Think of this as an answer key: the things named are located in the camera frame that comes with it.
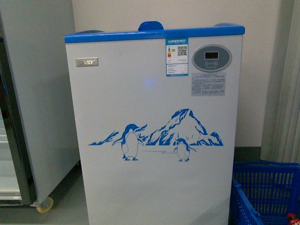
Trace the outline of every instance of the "blue freezer lid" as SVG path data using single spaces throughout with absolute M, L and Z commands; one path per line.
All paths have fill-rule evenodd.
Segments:
M 234 23 L 219 23 L 212 27 L 164 30 L 157 21 L 143 22 L 138 31 L 106 33 L 97 30 L 77 32 L 65 36 L 65 43 L 125 41 L 158 38 L 189 38 L 243 35 L 245 27 Z

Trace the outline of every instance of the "blue plastic crate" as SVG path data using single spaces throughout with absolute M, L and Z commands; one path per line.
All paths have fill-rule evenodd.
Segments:
M 235 225 L 287 225 L 300 216 L 300 164 L 234 163 L 230 208 Z

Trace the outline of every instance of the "mountain graphic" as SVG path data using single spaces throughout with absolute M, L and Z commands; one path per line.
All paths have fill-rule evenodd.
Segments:
M 179 138 L 189 145 L 223 146 L 219 135 L 209 135 L 190 109 L 177 111 L 166 125 L 149 135 L 146 145 L 177 145 Z

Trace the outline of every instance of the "white wall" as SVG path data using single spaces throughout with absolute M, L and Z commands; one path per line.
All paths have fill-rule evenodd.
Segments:
M 76 31 L 137 30 L 144 21 L 165 29 L 238 23 L 246 27 L 236 146 L 261 146 L 280 10 L 288 0 L 72 0 Z

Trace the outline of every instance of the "refrigerator wheel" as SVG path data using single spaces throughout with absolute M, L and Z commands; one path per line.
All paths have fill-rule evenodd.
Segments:
M 48 212 L 53 206 L 53 199 L 50 196 L 48 196 L 48 198 L 44 201 L 42 205 L 43 207 L 37 207 L 37 211 L 40 213 Z

